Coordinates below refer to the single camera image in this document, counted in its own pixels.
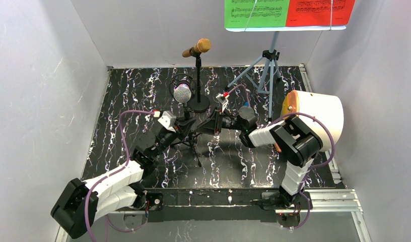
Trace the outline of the purple glitter microphone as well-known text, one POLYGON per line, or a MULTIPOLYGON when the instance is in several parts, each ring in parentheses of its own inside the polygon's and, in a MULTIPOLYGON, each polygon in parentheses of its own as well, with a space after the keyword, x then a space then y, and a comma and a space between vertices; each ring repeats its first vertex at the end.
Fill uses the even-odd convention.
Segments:
POLYGON ((190 82, 186 80, 176 82, 173 97, 179 103, 187 103, 192 97, 190 82))

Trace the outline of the black tripod mic stand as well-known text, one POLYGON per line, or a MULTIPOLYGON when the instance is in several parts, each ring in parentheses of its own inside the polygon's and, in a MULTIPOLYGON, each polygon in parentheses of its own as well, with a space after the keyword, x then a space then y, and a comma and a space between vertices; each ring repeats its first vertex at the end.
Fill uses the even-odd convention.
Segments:
POLYGON ((184 117, 176 119, 176 127, 180 131, 180 136, 178 137, 180 141, 172 143, 170 147, 174 148, 178 144, 188 146, 193 150, 197 158, 198 166, 202 167, 202 163, 195 148, 199 134, 196 134, 196 132, 192 130, 195 118, 191 116, 192 111, 187 104, 194 96, 194 91, 191 87, 192 83, 194 83, 193 78, 184 73, 176 74, 170 81, 170 84, 172 84, 173 87, 169 87, 169 92, 175 101, 183 105, 184 113, 184 117))

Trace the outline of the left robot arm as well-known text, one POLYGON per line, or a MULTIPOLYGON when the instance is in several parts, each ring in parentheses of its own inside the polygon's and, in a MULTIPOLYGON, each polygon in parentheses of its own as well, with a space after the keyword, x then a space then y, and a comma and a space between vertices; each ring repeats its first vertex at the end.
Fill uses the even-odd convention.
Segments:
POLYGON ((182 141, 191 132, 195 119, 177 118, 162 122, 157 134, 138 136, 129 163, 88 180, 68 182, 51 209, 51 217, 69 234, 78 238, 92 233, 93 223, 120 208, 134 206, 144 196, 136 186, 157 167, 158 157, 175 140, 182 141))

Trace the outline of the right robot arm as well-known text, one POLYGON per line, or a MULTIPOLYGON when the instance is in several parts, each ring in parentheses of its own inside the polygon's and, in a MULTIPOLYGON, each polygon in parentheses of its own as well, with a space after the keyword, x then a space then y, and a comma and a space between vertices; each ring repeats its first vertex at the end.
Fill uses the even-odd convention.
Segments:
POLYGON ((239 139, 248 148, 277 145, 287 160, 286 173, 278 191, 263 193, 261 199, 251 201, 252 205, 271 210, 300 203, 304 179, 315 155, 323 147, 321 138, 311 128, 294 114, 260 128, 254 110, 243 106, 237 116, 216 108, 195 130, 201 134, 218 135, 223 129, 239 130, 239 139))

